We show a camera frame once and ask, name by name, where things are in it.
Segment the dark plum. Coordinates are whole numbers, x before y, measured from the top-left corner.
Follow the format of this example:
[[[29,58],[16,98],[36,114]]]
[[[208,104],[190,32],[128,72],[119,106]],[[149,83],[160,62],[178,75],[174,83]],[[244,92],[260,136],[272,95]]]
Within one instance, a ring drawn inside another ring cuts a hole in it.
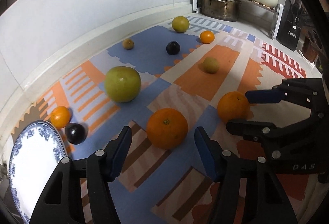
[[[71,144],[77,145],[86,139],[86,130],[81,124],[69,123],[65,126],[65,135]]]
[[[169,55],[177,55],[180,52],[180,50],[181,50],[181,46],[176,41],[171,41],[166,46],[166,52]]]

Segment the small green pear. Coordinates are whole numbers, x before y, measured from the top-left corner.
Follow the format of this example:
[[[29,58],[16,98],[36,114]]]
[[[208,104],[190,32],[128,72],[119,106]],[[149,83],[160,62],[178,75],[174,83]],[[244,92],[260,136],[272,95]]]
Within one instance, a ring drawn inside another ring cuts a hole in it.
[[[206,57],[202,63],[203,69],[209,74],[216,74],[219,70],[219,62],[213,57]]]

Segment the small orange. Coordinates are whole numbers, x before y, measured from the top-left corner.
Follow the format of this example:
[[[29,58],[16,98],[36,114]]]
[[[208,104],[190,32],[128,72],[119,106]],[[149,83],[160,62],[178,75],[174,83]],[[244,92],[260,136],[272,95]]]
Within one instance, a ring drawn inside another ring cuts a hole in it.
[[[64,128],[71,119],[70,110],[65,106],[56,107],[50,114],[50,122],[56,128]]]
[[[212,31],[206,30],[200,33],[200,41],[205,44],[210,44],[214,41],[215,35]]]

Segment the large orange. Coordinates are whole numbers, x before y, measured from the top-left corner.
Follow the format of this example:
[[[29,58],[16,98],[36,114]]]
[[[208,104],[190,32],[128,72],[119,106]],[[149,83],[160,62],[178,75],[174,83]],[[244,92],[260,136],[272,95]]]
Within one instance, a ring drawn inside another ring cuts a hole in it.
[[[153,113],[147,123],[146,134],[156,148],[172,150],[185,140],[189,131],[186,118],[181,112],[164,108]]]

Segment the large green pomelo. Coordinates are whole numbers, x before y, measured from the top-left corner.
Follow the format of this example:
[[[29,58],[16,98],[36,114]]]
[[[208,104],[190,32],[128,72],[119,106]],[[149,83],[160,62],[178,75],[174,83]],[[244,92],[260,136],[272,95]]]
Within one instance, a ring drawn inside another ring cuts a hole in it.
[[[141,90],[140,75],[131,67],[113,67],[105,76],[104,89],[112,101],[116,103],[130,102],[139,95]]]

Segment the metal kitchen rack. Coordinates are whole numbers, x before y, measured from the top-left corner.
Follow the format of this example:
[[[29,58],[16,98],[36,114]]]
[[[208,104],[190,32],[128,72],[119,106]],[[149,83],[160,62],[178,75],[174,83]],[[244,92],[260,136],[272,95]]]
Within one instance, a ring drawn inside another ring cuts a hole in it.
[[[283,6],[278,4],[274,9],[267,6],[261,5],[251,0],[239,0],[240,4],[240,15],[238,20],[248,21],[261,28],[268,30],[269,38],[275,39],[282,17]],[[194,12],[201,13],[200,11],[200,0],[193,0],[192,10]]]

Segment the blue white porcelain plate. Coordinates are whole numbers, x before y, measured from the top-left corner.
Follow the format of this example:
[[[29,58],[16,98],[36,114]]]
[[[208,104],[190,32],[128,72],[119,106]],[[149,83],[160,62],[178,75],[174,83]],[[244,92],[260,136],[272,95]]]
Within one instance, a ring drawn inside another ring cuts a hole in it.
[[[8,171],[13,202],[24,223],[29,223],[49,177],[66,155],[59,132],[49,122],[34,121],[20,132]]]

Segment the black appliance box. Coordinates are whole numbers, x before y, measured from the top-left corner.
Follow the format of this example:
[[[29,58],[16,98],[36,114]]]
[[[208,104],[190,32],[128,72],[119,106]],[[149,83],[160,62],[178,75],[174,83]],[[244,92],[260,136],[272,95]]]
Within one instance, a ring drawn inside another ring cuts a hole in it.
[[[295,51],[301,34],[302,8],[298,3],[291,3],[291,0],[285,0],[282,18],[277,34],[277,41],[288,49]]]

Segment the stainless steel stock pot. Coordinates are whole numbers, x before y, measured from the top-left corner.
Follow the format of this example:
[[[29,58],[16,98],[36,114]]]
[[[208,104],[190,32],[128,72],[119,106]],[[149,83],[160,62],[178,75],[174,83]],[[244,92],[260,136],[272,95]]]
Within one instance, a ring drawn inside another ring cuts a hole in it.
[[[200,0],[200,4],[200,11],[205,16],[230,22],[239,19],[239,0]]]

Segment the colourful patterned table mat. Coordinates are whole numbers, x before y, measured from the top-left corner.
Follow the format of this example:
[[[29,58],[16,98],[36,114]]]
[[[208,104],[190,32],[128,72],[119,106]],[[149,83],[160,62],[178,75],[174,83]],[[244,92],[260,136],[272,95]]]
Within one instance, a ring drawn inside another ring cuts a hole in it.
[[[271,41],[245,24],[224,24],[189,16],[190,28],[177,34],[169,22],[132,36],[134,49],[120,43],[95,55],[60,78],[24,114],[13,136],[35,120],[49,120],[55,107],[73,111],[73,122],[86,124],[88,136],[79,145],[68,144],[75,159],[86,158],[106,146],[122,127],[132,129],[132,143],[120,176],[109,185],[123,223],[206,223],[218,184],[206,176],[193,133],[202,126],[210,137],[243,158],[256,158],[259,145],[228,134],[217,115],[218,100],[230,91],[270,89],[283,79],[315,76],[298,53]],[[212,31],[210,44],[200,33]],[[169,55],[176,41],[181,50]],[[204,71],[206,57],[219,62],[216,74]],[[107,72],[116,66],[134,68],[141,78],[139,95],[130,102],[112,101],[104,89]],[[155,148],[147,138],[149,117],[173,108],[189,125],[184,142],[173,150]]]

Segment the yellow green round fruit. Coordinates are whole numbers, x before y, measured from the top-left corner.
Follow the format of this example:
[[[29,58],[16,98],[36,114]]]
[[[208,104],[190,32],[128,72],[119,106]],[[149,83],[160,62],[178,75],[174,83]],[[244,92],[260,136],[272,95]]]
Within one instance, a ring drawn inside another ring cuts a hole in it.
[[[172,20],[172,28],[178,33],[186,32],[190,27],[189,20],[184,16],[177,16]]]

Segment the small brown kiwi fruit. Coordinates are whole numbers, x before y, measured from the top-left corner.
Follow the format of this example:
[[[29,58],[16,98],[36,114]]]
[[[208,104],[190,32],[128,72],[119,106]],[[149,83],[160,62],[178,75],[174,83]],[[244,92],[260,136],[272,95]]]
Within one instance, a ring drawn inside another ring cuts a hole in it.
[[[127,38],[122,42],[122,46],[125,50],[131,50],[134,48],[134,42],[130,38]]]

